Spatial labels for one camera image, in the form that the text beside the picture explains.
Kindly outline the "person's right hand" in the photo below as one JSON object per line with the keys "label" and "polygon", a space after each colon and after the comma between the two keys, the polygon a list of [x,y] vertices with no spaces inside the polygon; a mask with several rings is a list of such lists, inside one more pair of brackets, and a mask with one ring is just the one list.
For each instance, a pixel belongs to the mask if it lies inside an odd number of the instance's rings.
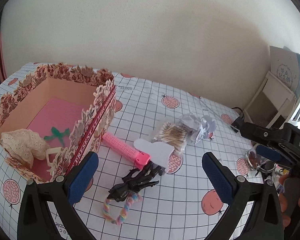
{"label": "person's right hand", "polygon": [[279,178],[283,192],[279,194],[283,228],[291,223],[291,216],[296,206],[300,208],[300,179],[286,174]]}

